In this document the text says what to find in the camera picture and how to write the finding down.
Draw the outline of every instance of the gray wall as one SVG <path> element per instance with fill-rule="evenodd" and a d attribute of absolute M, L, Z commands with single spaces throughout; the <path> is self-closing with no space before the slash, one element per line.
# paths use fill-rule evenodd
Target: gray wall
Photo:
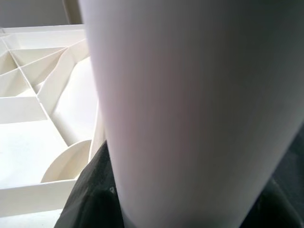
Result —
<path fill-rule="evenodd" d="M 0 0 L 0 27 L 68 24 L 62 0 Z"/>

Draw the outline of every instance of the dark cloth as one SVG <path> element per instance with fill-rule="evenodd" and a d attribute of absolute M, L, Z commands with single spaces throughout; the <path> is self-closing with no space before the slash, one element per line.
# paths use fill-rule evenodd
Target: dark cloth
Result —
<path fill-rule="evenodd" d="M 304 127 L 240 228 L 304 228 Z M 123 228 L 104 143 L 80 174 L 55 228 Z"/>

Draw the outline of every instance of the white plastic tray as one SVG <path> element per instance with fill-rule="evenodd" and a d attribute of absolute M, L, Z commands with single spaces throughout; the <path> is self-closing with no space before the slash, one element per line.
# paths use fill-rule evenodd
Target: white plastic tray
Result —
<path fill-rule="evenodd" d="M 0 227 L 52 227 L 105 140 L 85 33 L 83 26 L 2 32 Z"/>

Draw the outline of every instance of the white cylinder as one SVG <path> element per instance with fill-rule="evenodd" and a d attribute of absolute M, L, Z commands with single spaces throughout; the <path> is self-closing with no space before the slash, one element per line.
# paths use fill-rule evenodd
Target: white cylinder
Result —
<path fill-rule="evenodd" d="M 304 117 L 304 1 L 80 3 L 125 227 L 237 228 Z"/>

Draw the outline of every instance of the black fabric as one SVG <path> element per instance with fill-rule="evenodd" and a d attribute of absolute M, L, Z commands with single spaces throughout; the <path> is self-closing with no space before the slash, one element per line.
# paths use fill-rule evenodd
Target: black fabric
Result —
<path fill-rule="evenodd" d="M 304 228 L 304 127 L 240 228 Z M 55 228 L 123 228 L 107 144 L 80 174 Z"/>

